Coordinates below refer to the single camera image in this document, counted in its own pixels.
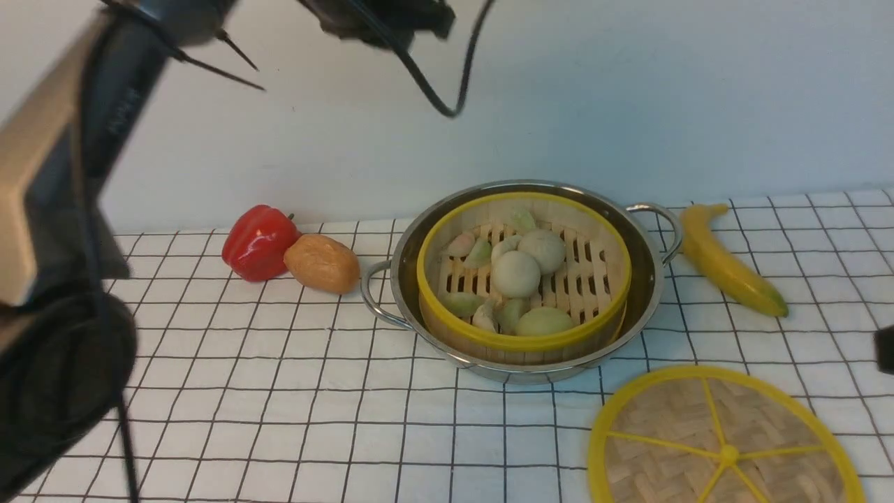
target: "black cable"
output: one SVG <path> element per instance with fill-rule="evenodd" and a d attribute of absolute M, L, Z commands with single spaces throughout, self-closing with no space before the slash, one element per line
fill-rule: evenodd
<path fill-rule="evenodd" d="M 84 64 L 80 89 L 78 90 L 78 101 L 75 103 L 74 113 L 71 123 L 71 147 L 72 147 L 72 189 L 74 192 L 74 201 L 78 210 L 78 220 L 80 223 L 81 237 L 84 247 L 84 260 L 87 265 L 88 280 L 90 292 L 93 298 L 94 309 L 96 310 L 98 331 L 104 340 L 112 340 L 108 336 L 111 327 L 111 318 L 109 308 L 105 298 L 105 289 L 103 288 L 102 279 L 102 258 L 99 250 L 99 237 L 96 229 L 96 222 L 91 213 L 91 199 L 89 197 L 89 178 L 85 170 L 86 159 L 84 158 L 84 131 L 86 130 L 86 120 L 83 110 L 88 107 L 89 90 L 93 81 L 94 72 L 101 60 L 106 44 L 111 38 L 114 29 L 105 30 L 99 39 L 93 45 Z M 113 375 L 126 375 L 120 371 Z M 115 400 L 115 410 L 118 414 L 118 426 L 121 429 L 121 441 L 124 450 L 124 466 L 127 473 L 128 495 L 131 503 L 139 503 L 139 487 L 137 484 L 137 469 L 133 455 L 133 443 L 131 438 L 131 425 L 127 414 L 127 407 L 124 404 L 123 387 L 122 392 Z"/>
<path fill-rule="evenodd" d="M 468 80 L 472 74 L 472 60 L 475 57 L 475 49 L 478 45 L 478 38 L 481 35 L 481 29 L 485 25 L 485 19 L 487 18 L 487 14 L 491 11 L 491 7 L 493 7 L 493 2 L 495 0 L 485 0 L 484 5 L 481 6 L 481 11 L 478 12 L 478 17 L 475 19 L 475 25 L 472 27 L 472 36 L 468 40 L 468 47 L 466 49 L 466 61 L 463 64 L 462 68 L 462 78 L 460 80 L 460 94 L 457 96 L 456 107 L 451 109 L 448 107 L 443 100 L 438 96 L 438 94 L 432 89 L 432 85 L 428 83 L 428 79 L 422 73 L 422 70 L 419 69 L 416 62 L 413 61 L 413 58 L 407 52 L 407 49 L 403 48 L 403 45 L 398 41 L 397 36 L 394 35 L 394 32 L 388 28 L 388 26 L 382 22 L 378 18 L 378 16 L 373 13 L 369 7 L 365 4 L 365 0 L 345 0 L 355 11 L 357 14 L 363 18 L 363 21 L 371 28 L 376 35 L 378 35 L 388 47 L 393 51 L 395 55 L 401 60 L 404 66 L 407 67 L 407 71 L 413 77 L 413 80 L 416 81 L 416 84 L 422 90 L 422 93 L 426 95 L 428 101 L 431 102 L 432 106 L 441 112 L 442 115 L 450 118 L 454 118 L 462 113 L 462 109 L 466 106 L 466 94 L 468 93 Z"/>

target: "red bell pepper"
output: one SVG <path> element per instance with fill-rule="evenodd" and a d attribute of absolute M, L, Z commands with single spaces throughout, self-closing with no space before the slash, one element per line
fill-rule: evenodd
<path fill-rule="evenodd" d="M 285 273 L 285 251 L 301 237 L 292 217 L 266 204 L 250 209 L 227 236 L 221 253 L 223 261 L 252 283 Z"/>

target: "stainless steel pot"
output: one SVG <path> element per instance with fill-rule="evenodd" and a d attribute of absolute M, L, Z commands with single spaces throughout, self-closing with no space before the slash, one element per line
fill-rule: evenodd
<path fill-rule="evenodd" d="M 502 192 L 542 192 L 575 200 L 598 211 L 618 229 L 628 246 L 633 265 L 633 278 L 628 295 L 627 315 L 620 330 L 621 335 L 613 344 L 567 362 L 547 365 L 508 365 L 474 358 L 428 333 L 419 312 L 419 291 L 416 280 L 416 260 L 419 255 L 419 247 L 434 223 L 451 210 L 471 200 Z M 648 232 L 633 217 L 632 213 L 639 211 L 651 211 L 670 221 L 674 231 L 674 242 L 663 255 L 660 255 L 655 249 Z M 486 183 L 456 192 L 436 202 L 419 215 L 404 231 L 394 251 L 393 259 L 379 262 L 364 272 L 360 291 L 363 294 L 364 303 L 378 319 L 418 333 L 447 361 L 453 362 L 460 368 L 468 369 L 488 379 L 506 383 L 555 382 L 567 379 L 586 369 L 594 368 L 603 358 L 617 351 L 643 329 L 646 322 L 652 318 L 662 295 L 664 287 L 662 269 L 677 255 L 682 238 L 682 228 L 677 217 L 666 208 L 656 204 L 640 203 L 622 208 L 611 200 L 580 187 L 539 180 Z M 401 316 L 384 310 L 369 290 L 369 280 L 387 269 L 391 270 L 392 291 Z"/>

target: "white wall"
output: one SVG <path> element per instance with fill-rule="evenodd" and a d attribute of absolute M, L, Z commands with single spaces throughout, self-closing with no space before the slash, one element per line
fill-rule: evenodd
<path fill-rule="evenodd" d="M 450 102 L 479 2 L 451 0 L 451 42 L 414 48 Z M 0 117 L 96 4 L 0 3 Z M 172 66 L 105 208 L 135 230 L 228 226 L 259 202 L 408 216 L 511 177 L 619 202 L 894 183 L 891 27 L 890 0 L 498 0 L 449 121 L 395 58 L 324 35 L 294 0 L 247 0 L 229 31 L 262 72 L 222 46 L 193 54 L 269 92 Z"/>

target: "yellow steamer rim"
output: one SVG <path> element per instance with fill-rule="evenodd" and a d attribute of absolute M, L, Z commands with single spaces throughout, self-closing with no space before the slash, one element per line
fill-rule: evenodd
<path fill-rule="evenodd" d="M 444 307 L 444 305 L 441 303 L 434 290 L 432 289 L 432 286 L 429 284 L 428 278 L 426 276 L 426 264 L 429 263 L 429 261 L 431 260 L 431 254 L 436 254 L 439 252 L 438 250 L 433 250 L 433 240 L 438 235 L 438 232 L 445 226 L 449 225 L 450 222 L 453 221 L 455 218 L 462 218 L 462 214 L 469 211 L 470 209 L 474 209 L 479 206 L 496 201 L 517 199 L 538 200 L 547 204 L 559 204 L 575 209 L 578 212 L 586 215 L 589 218 L 592 218 L 593 220 L 601 224 L 604 230 L 609 233 L 611 238 L 617 242 L 620 250 L 621 266 L 623 267 L 622 279 L 620 282 L 620 291 L 617 294 L 612 295 L 611 302 L 605 310 L 600 310 L 599 313 L 592 319 L 587 320 L 586 322 L 563 332 L 541 337 L 515 337 L 504 334 L 495 334 L 493 332 L 488 332 L 487 330 L 482 330 L 481 328 L 475 327 L 467 323 L 466 321 L 457 318 L 450 311 L 448 311 L 446 307 Z M 481 223 L 474 223 L 471 221 L 464 222 L 464 224 L 466 224 L 463 225 L 464 230 L 469 230 L 469 228 L 475 228 L 482 225 Z M 618 233 L 617 229 L 615 229 L 614 226 L 612 226 L 608 222 L 608 220 L 606 220 L 596 211 L 573 200 L 567 200 L 560 196 L 543 194 L 539 192 L 506 192 L 502 194 L 494 194 L 458 206 L 456 209 L 441 218 L 431 228 L 431 230 L 426 235 L 426 239 L 422 242 L 422 246 L 419 250 L 418 256 L 419 260 L 417 261 L 416 275 L 419 284 L 420 301 L 424 303 L 427 308 L 429 308 L 430 312 L 432 312 L 434 316 L 448 329 L 457 334 L 461 334 L 462 336 L 470 339 L 475 343 L 484 345 L 493 350 L 514 353 L 537 353 L 560 350 L 568 345 L 574 345 L 576 343 L 582 342 L 583 340 L 592 336 L 595 332 L 597 332 L 601 328 L 604 328 L 608 323 L 614 320 L 616 318 L 615 315 L 623 316 L 624 313 L 622 310 L 624 310 L 625 306 L 627 305 L 627 296 L 630 289 L 630 280 L 632 276 L 630 255 L 627 249 L 627 245 L 624 243 L 624 240 L 623 238 L 621 238 L 620 233 Z M 612 334 L 609 339 L 609 343 L 616 337 L 617 334 Z"/>

